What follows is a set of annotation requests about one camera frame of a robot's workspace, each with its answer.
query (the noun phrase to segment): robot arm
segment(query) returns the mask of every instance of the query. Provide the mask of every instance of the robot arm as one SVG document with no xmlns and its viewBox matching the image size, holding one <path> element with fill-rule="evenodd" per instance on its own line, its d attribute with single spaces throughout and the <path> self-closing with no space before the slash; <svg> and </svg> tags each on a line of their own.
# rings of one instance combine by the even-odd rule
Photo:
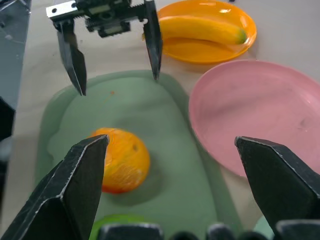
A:
<svg viewBox="0 0 320 240">
<path fill-rule="evenodd" d="M 108 142 L 100 135 L 75 144 L 38 184 L 1 240 L 87 240 L 101 195 Z M 253 196 L 275 233 L 273 240 L 318 240 L 320 176 L 284 145 L 250 137 L 237 137 L 235 145 Z M 198 240 L 185 231 L 170 239 Z M 211 225 L 205 238 L 236 239 L 267 240 L 257 232 L 235 238 L 223 224 Z M 107 224 L 97 240 L 164 240 L 164 236 L 157 224 Z"/>
<path fill-rule="evenodd" d="M 74 19 L 85 18 L 89 32 L 101 38 L 129 32 L 130 21 L 147 20 L 143 25 L 153 78 L 157 81 L 161 68 L 162 37 L 156 5 L 153 0 L 131 6 L 130 0 L 72 0 L 46 8 L 46 14 L 57 30 L 61 60 L 73 86 L 84 96 L 87 88 L 85 57 L 78 49 Z"/>
</svg>

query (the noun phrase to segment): green object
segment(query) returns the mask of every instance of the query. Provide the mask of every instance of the green object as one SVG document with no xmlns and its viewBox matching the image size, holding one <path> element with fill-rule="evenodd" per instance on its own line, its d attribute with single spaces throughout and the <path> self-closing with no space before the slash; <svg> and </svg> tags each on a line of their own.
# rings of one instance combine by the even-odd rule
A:
<svg viewBox="0 0 320 240">
<path fill-rule="evenodd" d="M 155 82 L 146 70 L 91 79 L 86 97 L 73 87 L 61 90 L 43 115 L 36 182 L 74 143 L 96 129 L 121 128 L 146 144 L 149 174 L 131 192 L 102 193 L 96 220 L 137 214 L 159 224 L 167 237 L 187 230 L 204 239 L 207 227 L 218 221 L 239 233 L 242 227 L 219 165 L 200 147 L 189 126 L 188 101 L 172 77 L 161 74 Z"/>
<path fill-rule="evenodd" d="M 267 239 L 273 239 L 275 236 L 274 231 L 272 231 L 271 227 L 269 226 L 269 223 L 267 222 L 265 216 L 262 216 L 258 222 L 256 223 L 254 229 L 255 232 L 261 233 L 264 235 Z"/>
<path fill-rule="evenodd" d="M 240 38 L 239 38 L 239 44 L 244 44 L 246 41 L 247 41 L 247 34 L 246 34 L 246 31 L 244 29 L 241 29 L 240 30 L 241 33 L 240 33 Z"/>
<path fill-rule="evenodd" d="M 89 240 L 96 240 L 100 228 L 107 224 L 132 224 L 132 223 L 145 223 L 146 220 L 142 216 L 132 214 L 113 214 L 105 216 L 104 218 L 96 221 L 91 230 Z"/>
</svg>

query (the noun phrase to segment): fruit on plate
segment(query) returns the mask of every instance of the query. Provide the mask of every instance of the fruit on plate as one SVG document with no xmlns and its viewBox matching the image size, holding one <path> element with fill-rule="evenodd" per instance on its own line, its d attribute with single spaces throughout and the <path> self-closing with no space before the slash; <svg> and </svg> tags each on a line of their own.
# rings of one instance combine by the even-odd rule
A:
<svg viewBox="0 0 320 240">
<path fill-rule="evenodd" d="M 134 224 L 134 223 L 145 223 L 146 220 L 142 216 L 134 214 L 112 214 L 107 215 L 104 218 L 96 221 L 90 233 L 89 240 L 97 240 L 100 228 L 107 224 Z"/>
<path fill-rule="evenodd" d="M 243 28 L 222 20 L 197 16 L 167 16 L 159 19 L 162 38 L 186 38 L 220 44 L 244 44 L 247 40 Z"/>
<path fill-rule="evenodd" d="M 108 135 L 102 191 L 120 194 L 137 188 L 146 179 L 150 156 L 136 135 L 117 128 L 99 128 L 91 137 Z"/>
</svg>

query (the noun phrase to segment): orange plate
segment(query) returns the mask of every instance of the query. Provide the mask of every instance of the orange plate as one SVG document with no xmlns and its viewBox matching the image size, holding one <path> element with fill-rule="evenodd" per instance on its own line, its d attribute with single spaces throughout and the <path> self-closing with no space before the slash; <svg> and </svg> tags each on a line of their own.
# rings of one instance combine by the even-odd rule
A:
<svg viewBox="0 0 320 240">
<path fill-rule="evenodd" d="M 248 37 L 242 45 L 222 45 L 211 41 L 170 38 L 163 42 L 163 53 L 192 64 L 215 64 L 238 57 L 248 50 L 257 36 L 253 19 L 240 8 L 215 0 L 185 0 L 175 2 L 158 12 L 158 17 L 191 15 L 210 19 L 224 19 L 242 27 Z"/>
</svg>

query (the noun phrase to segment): pale green tray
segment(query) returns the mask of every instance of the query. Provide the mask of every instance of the pale green tray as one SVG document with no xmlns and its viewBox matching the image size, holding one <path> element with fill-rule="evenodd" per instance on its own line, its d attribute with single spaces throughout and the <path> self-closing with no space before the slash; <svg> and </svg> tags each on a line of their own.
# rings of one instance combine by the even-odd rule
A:
<svg viewBox="0 0 320 240">
<path fill-rule="evenodd" d="M 271 227 L 269 226 L 269 223 L 267 222 L 265 216 L 262 216 L 258 222 L 256 223 L 254 229 L 255 232 L 261 233 L 264 235 L 267 239 L 273 239 L 275 234 L 272 231 Z"/>
<path fill-rule="evenodd" d="M 224 222 L 242 230 L 219 165 L 195 140 L 188 96 L 169 75 L 155 82 L 150 71 L 126 71 L 88 81 L 87 96 L 73 87 L 46 107 L 39 135 L 36 182 L 70 147 L 97 128 L 121 128 L 140 137 L 150 156 L 145 182 L 129 193 L 102 193 L 96 220 L 137 214 L 160 224 L 167 237 L 182 230 L 204 239 L 207 227 Z"/>
</svg>

